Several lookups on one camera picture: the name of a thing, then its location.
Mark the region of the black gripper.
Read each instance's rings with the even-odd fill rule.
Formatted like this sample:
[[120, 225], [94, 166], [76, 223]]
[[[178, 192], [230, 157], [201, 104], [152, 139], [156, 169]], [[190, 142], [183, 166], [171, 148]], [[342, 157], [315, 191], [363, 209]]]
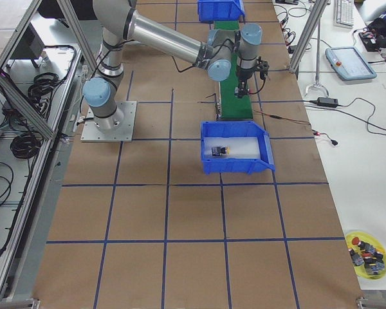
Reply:
[[[247, 95], [256, 95], [264, 88], [266, 78], [268, 76], [270, 65], [267, 61], [261, 59], [261, 56], [254, 59], [246, 60], [241, 57], [237, 58], [236, 76], [238, 79], [237, 87], [246, 88]], [[260, 79], [263, 81], [262, 86], [257, 91], [251, 91], [248, 88], [248, 79], [250, 79], [255, 72], [259, 72]]]

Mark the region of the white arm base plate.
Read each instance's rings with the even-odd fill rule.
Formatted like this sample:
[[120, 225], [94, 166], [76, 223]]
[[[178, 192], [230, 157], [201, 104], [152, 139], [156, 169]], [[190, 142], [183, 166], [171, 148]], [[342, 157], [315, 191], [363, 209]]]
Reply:
[[131, 142], [133, 139], [134, 121], [136, 116], [137, 101], [123, 101], [116, 103], [117, 109], [109, 118], [94, 117], [89, 108], [88, 120], [82, 129], [81, 141], [83, 142]]

